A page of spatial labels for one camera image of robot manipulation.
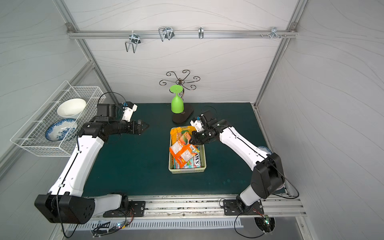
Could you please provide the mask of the Fox's Fruits bag corner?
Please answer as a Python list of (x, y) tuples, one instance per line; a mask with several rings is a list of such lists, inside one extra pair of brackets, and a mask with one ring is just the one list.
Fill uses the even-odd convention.
[(195, 155), (200, 154), (197, 146), (189, 143), (191, 135), (185, 132), (176, 142), (170, 146), (170, 154), (174, 160), (175, 169), (183, 169), (183, 166)]

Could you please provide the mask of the pale green plastic basket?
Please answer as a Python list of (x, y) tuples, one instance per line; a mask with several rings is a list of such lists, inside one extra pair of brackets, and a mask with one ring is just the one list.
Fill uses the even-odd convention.
[(192, 145), (192, 126), (176, 127), (170, 131), (169, 170), (172, 174), (202, 173), (206, 169), (205, 146)]

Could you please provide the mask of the yellow Cocoaland gummy bag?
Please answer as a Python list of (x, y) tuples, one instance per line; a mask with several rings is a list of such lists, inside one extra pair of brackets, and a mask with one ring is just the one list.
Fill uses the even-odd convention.
[(188, 132), (190, 135), (196, 128), (193, 126), (183, 126), (172, 128), (170, 131), (171, 141), (172, 143), (176, 142), (185, 132)]

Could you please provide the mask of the teal Fox's mint bag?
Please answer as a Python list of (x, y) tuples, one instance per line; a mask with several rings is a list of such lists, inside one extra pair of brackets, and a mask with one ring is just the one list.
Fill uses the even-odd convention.
[(183, 166), (183, 169), (200, 168), (201, 166), (200, 154), (197, 154)]

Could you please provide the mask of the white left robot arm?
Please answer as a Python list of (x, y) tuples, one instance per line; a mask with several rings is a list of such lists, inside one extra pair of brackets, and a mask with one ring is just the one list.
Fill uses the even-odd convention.
[(83, 197), (85, 183), (103, 145), (111, 135), (140, 135), (144, 122), (133, 121), (137, 105), (98, 104), (97, 114), (80, 128), (76, 147), (58, 180), (45, 195), (38, 195), (35, 207), (54, 224), (85, 224), (93, 216), (129, 212), (126, 194)]

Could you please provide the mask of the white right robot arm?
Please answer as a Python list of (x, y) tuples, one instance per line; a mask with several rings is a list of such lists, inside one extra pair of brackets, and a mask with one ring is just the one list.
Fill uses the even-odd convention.
[(219, 140), (232, 149), (253, 171), (250, 185), (236, 197), (237, 209), (248, 212), (261, 199), (282, 189), (285, 185), (282, 160), (276, 153), (268, 153), (244, 138), (226, 120), (217, 120), (211, 111), (205, 111), (190, 121), (192, 145), (205, 145)]

